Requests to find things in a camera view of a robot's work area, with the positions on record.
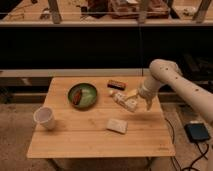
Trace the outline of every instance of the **table top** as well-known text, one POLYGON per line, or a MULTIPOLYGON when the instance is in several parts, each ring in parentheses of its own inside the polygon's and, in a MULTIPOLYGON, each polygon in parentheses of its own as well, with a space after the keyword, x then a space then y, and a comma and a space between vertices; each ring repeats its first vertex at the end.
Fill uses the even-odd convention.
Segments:
MULTIPOLYGON (((200 6, 201 1, 202 0, 174 0, 172 7, 177 13, 177 15, 180 17, 180 19, 192 20, 193 16, 184 15, 183 10, 186 9, 187 7, 193 7, 197 10, 200 6)), ((213 3, 210 4, 205 19, 206 20, 213 19, 213 3)))
MULTIPOLYGON (((93 17, 82 17, 81 9, 77 6, 87 6, 87 0, 60 0, 57 1, 59 12, 63 21, 129 21, 130 19, 112 19, 111 16, 105 15, 100 19, 93 17)), ((39 0, 36 4, 32 4, 31 0, 22 0, 6 17, 4 21, 51 21, 49 19, 41 20, 40 16, 45 8, 49 8, 47 0, 39 0)))
POLYGON ((56 77, 53 78, 44 106, 53 110, 56 128, 46 131, 37 125, 27 153, 28 158, 96 158, 174 156, 175 150, 158 98, 150 111, 138 97, 138 107, 129 112, 109 96, 108 80, 125 82, 124 93, 138 88, 144 77, 56 77), (67 99, 78 83, 97 88, 98 99, 88 110, 73 108, 67 99), (126 134, 106 129, 110 118, 128 122, 126 134))

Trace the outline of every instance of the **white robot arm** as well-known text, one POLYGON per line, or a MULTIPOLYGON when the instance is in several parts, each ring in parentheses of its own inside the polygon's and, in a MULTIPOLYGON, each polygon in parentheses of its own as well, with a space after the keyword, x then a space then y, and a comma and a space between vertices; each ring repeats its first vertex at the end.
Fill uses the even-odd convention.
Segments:
MULTIPOLYGON (((140 85, 138 92, 146 101, 152 101, 158 90, 168 84, 187 104, 197 111, 213 127, 213 94, 182 77, 177 64, 172 61, 156 59, 150 64, 150 76, 140 85)), ((207 171, 213 170, 213 153, 207 171)))

